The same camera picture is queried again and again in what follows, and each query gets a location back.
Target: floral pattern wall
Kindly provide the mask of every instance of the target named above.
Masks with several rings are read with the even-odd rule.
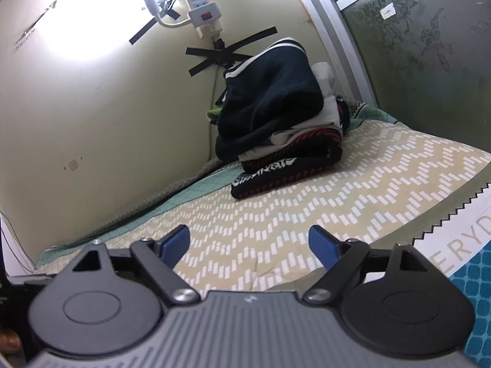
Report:
[[[491,0],[359,0],[342,13],[381,109],[491,151]]]

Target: cream wall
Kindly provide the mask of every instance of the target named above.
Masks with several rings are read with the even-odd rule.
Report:
[[[277,27],[241,53],[292,36],[311,63],[328,61],[299,0],[215,1],[227,45]],[[150,18],[139,0],[57,0],[14,52],[51,2],[0,3],[0,208],[32,259],[195,174],[209,154],[205,114],[224,87],[219,76],[212,96],[215,67],[189,76],[201,59],[186,47],[211,48],[191,26],[154,26],[129,44]]]

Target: mattress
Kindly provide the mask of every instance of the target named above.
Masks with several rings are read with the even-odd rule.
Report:
[[[191,247],[175,270],[202,296],[209,289],[266,290],[321,267],[308,248],[313,224],[341,240],[394,238],[397,230],[407,231],[415,219],[451,200],[491,160],[487,152],[411,130],[376,108],[347,102],[352,126],[342,160],[332,170],[237,201],[230,181],[242,170],[232,164],[101,239],[109,248],[126,248],[186,224]],[[82,246],[45,252],[36,272],[58,272]]]
[[[491,155],[346,102],[351,126],[332,170],[237,201],[230,182],[242,169],[233,163],[99,238],[127,248],[186,224],[191,246],[175,271],[202,297],[210,289],[302,295],[326,272],[308,247],[314,224],[376,248],[409,241],[473,304],[465,353],[491,367]],[[45,251],[36,272],[59,272],[82,247]]]

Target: white sticker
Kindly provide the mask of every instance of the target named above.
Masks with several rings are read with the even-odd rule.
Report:
[[[465,204],[457,214],[450,215],[440,227],[415,240],[414,247],[440,269],[451,276],[491,241],[491,188]]]
[[[390,18],[392,15],[396,15],[396,8],[394,7],[394,3],[390,3],[386,7],[383,7],[380,10],[380,15],[382,15],[382,18],[384,19]]]

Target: folded clothes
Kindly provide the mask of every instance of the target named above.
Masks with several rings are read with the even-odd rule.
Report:
[[[259,160],[261,158],[264,158],[265,156],[269,156],[275,152],[278,152],[278,151],[284,149],[290,143],[294,142],[296,140],[296,138],[304,135],[305,133],[316,130],[316,129],[330,128],[333,130],[337,130],[336,131],[337,134],[344,133],[348,129],[348,127],[350,126],[350,117],[349,117],[348,107],[342,98],[336,97],[334,102],[335,102],[335,106],[336,106],[335,114],[337,115],[337,121],[338,121],[338,123],[339,122],[343,123],[342,129],[339,128],[338,124],[334,124],[334,123],[331,123],[329,125],[319,125],[316,127],[304,128],[302,130],[289,129],[289,130],[286,130],[286,131],[281,133],[281,134],[287,134],[288,135],[288,138],[286,139],[285,143],[282,144],[276,140],[276,136],[277,136],[277,133],[276,133],[269,138],[268,143],[264,143],[263,145],[259,145],[257,147],[254,147],[247,152],[241,153],[239,155],[239,160],[242,163],[244,163],[247,161]]]
[[[224,71],[217,157],[237,156],[273,133],[290,129],[323,109],[323,95],[305,55],[291,38]]]
[[[306,129],[315,129],[325,125],[332,125],[340,130],[340,115],[338,112],[336,98],[332,92],[334,84],[334,72],[327,62],[315,63],[311,70],[319,83],[323,96],[322,110],[311,119],[303,121],[291,128],[277,131],[271,135],[262,145],[258,145],[249,151],[239,155],[240,161],[259,159],[275,151],[279,151],[295,137],[305,133]]]
[[[281,159],[252,174],[243,173],[232,182],[231,194],[243,199],[278,188],[332,167],[329,157],[293,157]]]
[[[341,159],[341,134],[334,126],[305,131],[279,151],[242,163],[246,173],[253,173],[280,159],[291,157],[324,157],[332,164]]]

